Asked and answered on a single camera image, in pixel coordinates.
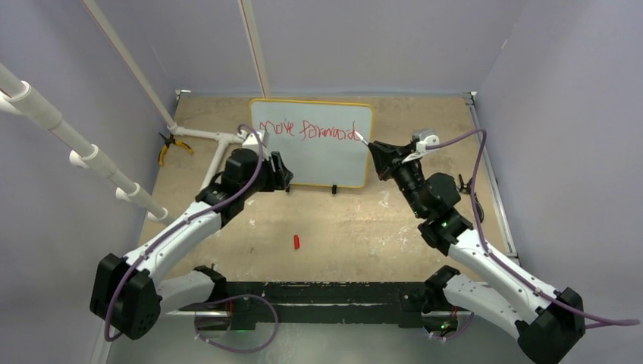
white pvc pipe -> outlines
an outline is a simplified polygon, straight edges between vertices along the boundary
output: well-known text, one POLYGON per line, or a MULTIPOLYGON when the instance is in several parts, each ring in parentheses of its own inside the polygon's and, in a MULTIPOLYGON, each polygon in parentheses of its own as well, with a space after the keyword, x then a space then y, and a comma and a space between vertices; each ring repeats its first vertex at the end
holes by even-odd
POLYGON ((221 142, 223 139, 226 139, 226 140, 229 140, 229 143, 241 144, 243 143, 243 138, 247 135, 247 133, 243 132, 243 136, 239 136, 239 135, 233 135, 230 133, 219 133, 219 132, 212 132, 212 131, 186 129, 185 127, 178 127, 174 135, 178 135, 182 137, 195 136, 197 138, 212 139, 218 142, 221 142))
POLYGON ((0 74, 2 75, 0 77, 0 89, 4 91, 2 98, 20 113, 52 132, 72 148, 69 160, 73 165, 91 168, 99 176, 110 180, 118 187, 117 197, 124 195, 123 199, 145 208, 153 215, 153 220, 160 221, 166 225, 169 225, 174 220, 168 214, 167 209, 161 207, 139 184, 134 183, 123 172, 118 170, 114 161, 98 146, 90 144, 71 125, 63 120, 61 112, 30 84, 18 81, 18 84, 23 86, 22 90, 16 93, 19 88, 14 79, 17 80, 17 78, 2 64, 0 64, 0 74))
POLYGON ((22 115, 22 113, 16 110, 16 108, 13 107, 10 103, 8 103, 4 97, 0 97, 0 111, 8 112, 9 114, 13 115, 22 115))
POLYGON ((24 86, 18 77, 0 63, 0 89, 7 96, 16 96, 24 91, 24 86))
POLYGON ((118 36, 118 33, 116 33, 116 30, 114 30, 114 27, 111 26, 111 24, 107 20, 107 17, 105 16, 105 14, 103 14, 101 8, 96 3, 96 0, 82 0, 82 2, 83 4, 85 4, 87 11, 90 15, 92 15, 103 33, 105 33, 107 39, 109 39, 111 44, 114 46, 116 52, 118 52, 121 58, 123 58, 123 62, 125 62, 130 71, 132 71, 132 74, 139 82, 143 90, 145 90, 147 96, 152 101, 152 104, 154 104, 154 106, 158 110, 158 113, 161 114, 161 117, 163 118, 165 124, 168 126, 170 132, 176 133, 177 123, 170 116, 170 113, 163 105, 163 102, 154 91, 154 87, 152 87, 152 84, 147 80, 147 77, 145 77, 145 74, 143 73, 143 71, 141 71, 139 65, 134 61, 134 58, 130 54, 130 51, 127 50, 125 43, 123 43, 121 38, 118 36))
POLYGON ((225 149, 227 149, 227 146, 229 145, 230 143, 227 140, 222 140, 217 145, 217 151, 215 152, 215 156, 212 158, 212 162, 210 163, 208 171, 205 173, 205 178, 203 179, 203 183, 201 184, 201 190, 203 190, 210 184, 210 180, 217 173, 219 165, 221 164, 221 160, 223 159, 223 154, 225 154, 225 149))

red handwritten text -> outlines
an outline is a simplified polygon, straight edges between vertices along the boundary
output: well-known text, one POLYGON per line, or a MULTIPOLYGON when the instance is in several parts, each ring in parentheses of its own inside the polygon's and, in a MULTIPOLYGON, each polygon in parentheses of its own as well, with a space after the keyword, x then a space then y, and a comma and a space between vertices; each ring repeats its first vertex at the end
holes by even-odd
POLYGON ((282 134, 284 131, 291 135, 292 137, 295 136, 293 134, 293 128, 295 127, 295 124, 289 121, 282 121, 281 123, 274 124, 272 121, 262 121, 259 123, 259 129, 266 130, 269 133, 272 132, 276 135, 282 134))
POLYGON ((359 140, 355 135, 355 121, 351 129, 338 129, 336 127, 319 127, 310 121, 302 121, 302 130, 300 134, 303 135, 302 140, 315 139, 315 138, 333 138, 336 140, 359 140))

white pole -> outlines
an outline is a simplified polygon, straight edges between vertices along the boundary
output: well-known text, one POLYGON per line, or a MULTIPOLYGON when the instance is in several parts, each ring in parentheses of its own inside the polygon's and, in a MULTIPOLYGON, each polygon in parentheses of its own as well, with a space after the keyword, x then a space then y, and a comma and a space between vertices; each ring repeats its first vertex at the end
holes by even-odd
POLYGON ((6 102, 4 97, 0 97, 0 111, 8 112, 9 114, 13 114, 13 115, 22 115, 22 113, 16 110, 15 107, 11 106, 10 103, 6 102))
POLYGON ((174 133, 177 129, 177 123, 170 116, 170 113, 163 105, 163 102, 154 91, 154 88, 147 80, 147 77, 145 77, 143 71, 141 71, 139 65, 134 61, 134 58, 130 54, 130 51, 127 50, 127 47, 118 36, 118 33, 116 33, 116 30, 114 30, 114 28, 111 26, 105 14, 103 14, 99 5, 95 0, 82 0, 82 2, 89 14, 99 25, 105 36, 107 36, 109 42, 111 42, 111 44, 114 46, 116 52, 118 52, 118 54, 121 56, 123 62, 125 62, 130 71, 132 71, 132 74, 134 75, 136 80, 139 81, 141 87, 145 90, 147 96, 152 101, 152 104, 154 104, 154 106, 158 110, 158 113, 161 114, 161 117, 163 118, 165 124, 168 126, 170 132, 174 133))
POLYGON ((93 169, 118 188, 116 196, 145 208, 148 218, 169 225, 174 218, 168 210, 156 203, 141 186, 121 172, 98 146, 90 144, 71 127, 61 112, 45 99, 30 84, 19 81, 5 66, 0 64, 0 89, 2 98, 16 110, 39 126, 49 130, 71 149, 72 164, 93 169))
POLYGON ((201 184, 201 190, 203 190, 210 184, 210 180, 217 173, 219 169, 219 165, 221 164, 221 160, 223 159, 223 154, 225 153, 225 149, 227 149, 228 145, 230 145, 230 143, 227 140, 220 141, 218 143, 215 156, 212 158, 210 167, 208 168, 208 171, 205 173, 205 178, 203 178, 203 183, 201 184))
POLYGON ((0 63, 0 90, 9 96, 16 96, 24 91, 24 85, 10 70, 0 63))
POLYGON ((253 64, 255 65, 255 72, 257 73, 257 81, 261 88, 262 97, 269 99, 271 95, 270 85, 268 84, 268 72, 265 68, 265 60, 263 58, 263 51, 261 41, 259 40, 259 30, 255 22, 255 12, 252 7, 252 0, 238 0, 239 10, 241 11, 241 20, 246 28, 246 37, 248 38, 248 46, 252 53, 253 64))
POLYGON ((230 143, 243 143, 243 139, 247 136, 247 132, 243 131, 239 135, 233 135, 229 133, 219 133, 218 131, 203 131, 203 130, 195 130, 195 129, 186 129, 185 127, 178 127, 177 132, 174 133, 176 136, 182 136, 182 137, 197 137, 197 138, 205 138, 205 139, 212 139, 216 141, 221 141, 223 139, 231 138, 230 143))

pliers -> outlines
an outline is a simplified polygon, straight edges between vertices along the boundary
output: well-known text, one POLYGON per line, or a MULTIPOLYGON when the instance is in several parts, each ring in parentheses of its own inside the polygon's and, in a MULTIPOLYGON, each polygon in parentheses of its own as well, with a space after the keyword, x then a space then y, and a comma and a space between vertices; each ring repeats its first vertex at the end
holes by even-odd
MULTIPOLYGON (((464 180, 461 174, 458 174, 458 179, 460 180, 458 191, 466 195, 470 195, 471 181, 473 180, 473 177, 469 178, 469 182, 467 182, 466 184, 464 183, 464 180)), ((480 222, 483 222, 485 219, 485 211, 482 209, 482 205, 480 205, 480 201, 478 201, 478 194, 475 194, 473 198, 475 199, 475 209, 478 210, 478 217, 480 218, 480 222)))
POLYGON ((170 133, 170 136, 165 136, 161 133, 158 133, 158 135, 160 135, 161 138, 163 138, 163 140, 165 141, 165 145, 163 146, 163 149, 161 149, 161 152, 158 154, 158 165, 161 165, 161 166, 163 165, 163 158, 165 157, 165 153, 168 152, 168 149, 170 149, 170 146, 172 144, 174 144, 175 146, 184 147, 185 149, 187 149, 187 152, 189 154, 194 153, 194 151, 192 150, 192 148, 190 148, 190 146, 188 146, 186 143, 176 140, 172 133, 170 133))

yellow pliers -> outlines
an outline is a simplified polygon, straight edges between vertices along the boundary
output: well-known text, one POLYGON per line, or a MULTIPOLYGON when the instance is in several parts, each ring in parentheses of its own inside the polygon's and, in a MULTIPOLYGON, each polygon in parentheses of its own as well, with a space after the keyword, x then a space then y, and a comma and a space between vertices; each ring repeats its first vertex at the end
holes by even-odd
POLYGON ((172 135, 171 133, 170 133, 170 136, 165 136, 161 133, 158 133, 158 135, 160 135, 161 138, 163 138, 163 140, 165 141, 165 145, 163 146, 163 149, 161 149, 161 152, 158 154, 158 165, 163 165, 163 158, 165 157, 165 153, 168 152, 168 149, 170 149, 170 146, 172 144, 174 144, 175 146, 184 147, 185 149, 187 149, 187 152, 189 154, 194 153, 194 151, 192 150, 192 148, 190 148, 190 146, 188 146, 186 143, 176 140, 174 138, 174 135, 172 135))

